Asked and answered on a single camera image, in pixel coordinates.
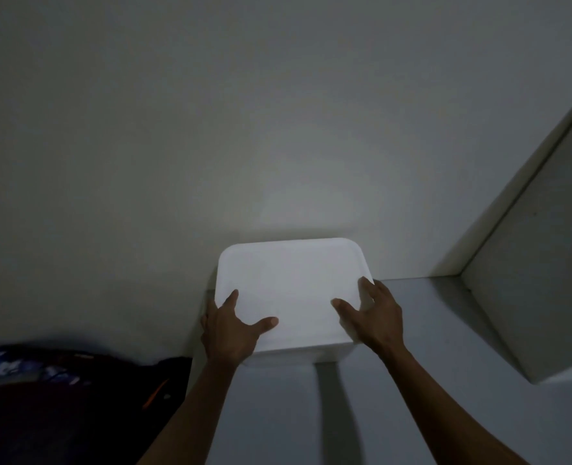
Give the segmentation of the black bag with orange strip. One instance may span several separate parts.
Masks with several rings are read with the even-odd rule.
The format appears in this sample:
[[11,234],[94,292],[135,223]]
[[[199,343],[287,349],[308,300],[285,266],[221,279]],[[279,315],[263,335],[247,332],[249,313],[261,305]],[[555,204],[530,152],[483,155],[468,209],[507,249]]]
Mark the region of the black bag with orange strip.
[[0,465],[136,465],[185,399],[192,359],[153,365],[86,351],[0,345],[73,367],[89,386],[0,387]]

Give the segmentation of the person's right hand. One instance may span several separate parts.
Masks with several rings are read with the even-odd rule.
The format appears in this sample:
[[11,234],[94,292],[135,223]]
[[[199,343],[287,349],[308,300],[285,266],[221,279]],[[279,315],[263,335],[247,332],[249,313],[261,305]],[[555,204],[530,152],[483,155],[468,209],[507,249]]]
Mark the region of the person's right hand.
[[359,310],[364,314],[361,329],[345,325],[346,328],[380,358],[389,359],[405,354],[403,313],[390,290],[381,281],[370,281],[366,277],[361,277],[358,284],[372,305]]

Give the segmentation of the blue patterned cloth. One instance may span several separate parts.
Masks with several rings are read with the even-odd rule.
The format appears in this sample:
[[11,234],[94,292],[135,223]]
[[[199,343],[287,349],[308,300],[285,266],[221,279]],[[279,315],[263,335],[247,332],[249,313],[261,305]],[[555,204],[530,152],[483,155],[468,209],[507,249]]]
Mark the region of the blue patterned cloth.
[[35,355],[11,353],[0,347],[0,387],[23,383],[53,383],[89,386],[92,381],[73,367],[57,361],[36,359]]

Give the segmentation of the white plastic storage box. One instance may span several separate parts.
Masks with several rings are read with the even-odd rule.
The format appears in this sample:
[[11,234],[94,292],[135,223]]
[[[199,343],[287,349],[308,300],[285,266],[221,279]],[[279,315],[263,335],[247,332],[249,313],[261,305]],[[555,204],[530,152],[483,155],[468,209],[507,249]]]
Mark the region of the white plastic storage box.
[[356,309],[371,300],[359,288],[372,275],[361,248],[344,238],[240,243],[218,260],[215,302],[238,290],[236,315],[247,324],[277,317],[260,336],[248,367],[337,362],[359,344],[331,305],[340,298]]

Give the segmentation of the person's right forearm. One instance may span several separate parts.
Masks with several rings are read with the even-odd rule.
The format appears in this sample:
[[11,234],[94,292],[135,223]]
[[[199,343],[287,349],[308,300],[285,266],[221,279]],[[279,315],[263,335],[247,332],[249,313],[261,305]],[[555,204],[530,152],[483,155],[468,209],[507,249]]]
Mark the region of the person's right forearm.
[[529,465],[479,424],[404,346],[378,351],[437,465]]

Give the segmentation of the white cabinet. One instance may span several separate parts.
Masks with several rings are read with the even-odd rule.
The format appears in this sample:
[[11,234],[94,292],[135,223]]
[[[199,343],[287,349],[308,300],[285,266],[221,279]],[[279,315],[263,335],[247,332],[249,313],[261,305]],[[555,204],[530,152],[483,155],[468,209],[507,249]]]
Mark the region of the white cabinet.
[[432,277],[526,380],[572,382],[572,107]]

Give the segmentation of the person's left forearm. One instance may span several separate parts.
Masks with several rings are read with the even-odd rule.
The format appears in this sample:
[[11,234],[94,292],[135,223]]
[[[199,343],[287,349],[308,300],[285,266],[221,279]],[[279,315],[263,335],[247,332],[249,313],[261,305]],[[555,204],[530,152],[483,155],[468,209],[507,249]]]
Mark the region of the person's left forearm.
[[205,465],[240,364],[232,356],[210,357],[182,405],[136,465]]

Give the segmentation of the person's left hand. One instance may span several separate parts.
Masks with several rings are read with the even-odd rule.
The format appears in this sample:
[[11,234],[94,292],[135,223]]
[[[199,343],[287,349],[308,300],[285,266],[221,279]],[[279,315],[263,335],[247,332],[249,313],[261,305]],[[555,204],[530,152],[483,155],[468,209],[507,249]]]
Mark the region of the person's left hand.
[[253,354],[259,338],[250,336],[244,323],[235,312],[239,291],[237,289],[219,307],[212,299],[201,318],[201,341],[210,363],[236,369]]

